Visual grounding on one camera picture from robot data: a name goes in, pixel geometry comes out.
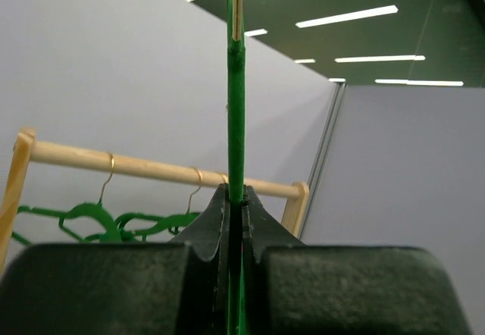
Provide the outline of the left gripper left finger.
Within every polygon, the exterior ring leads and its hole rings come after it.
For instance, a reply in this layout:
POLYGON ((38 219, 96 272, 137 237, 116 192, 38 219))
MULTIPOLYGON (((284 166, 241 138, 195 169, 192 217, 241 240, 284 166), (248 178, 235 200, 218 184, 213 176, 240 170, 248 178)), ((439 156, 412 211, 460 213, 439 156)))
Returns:
POLYGON ((1 280, 3 334, 224 334, 230 204, 166 243, 30 246, 1 280))

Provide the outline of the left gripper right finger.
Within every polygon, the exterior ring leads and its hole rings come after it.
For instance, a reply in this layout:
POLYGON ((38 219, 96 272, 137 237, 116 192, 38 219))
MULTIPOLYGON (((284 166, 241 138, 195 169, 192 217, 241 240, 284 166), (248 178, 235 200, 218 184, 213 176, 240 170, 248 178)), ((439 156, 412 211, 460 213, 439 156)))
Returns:
POLYGON ((242 211, 250 334, 469 334, 442 263, 410 246, 310 246, 246 190, 242 211))

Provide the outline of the green hanger of blue top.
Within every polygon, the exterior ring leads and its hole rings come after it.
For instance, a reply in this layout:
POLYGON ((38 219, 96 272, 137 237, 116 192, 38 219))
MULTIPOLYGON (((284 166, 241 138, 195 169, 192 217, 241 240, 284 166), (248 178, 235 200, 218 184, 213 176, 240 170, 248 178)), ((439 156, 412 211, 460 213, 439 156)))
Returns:
POLYGON ((228 334, 246 333, 242 275, 246 139, 245 69, 243 0, 227 0, 227 143, 230 201, 228 334))

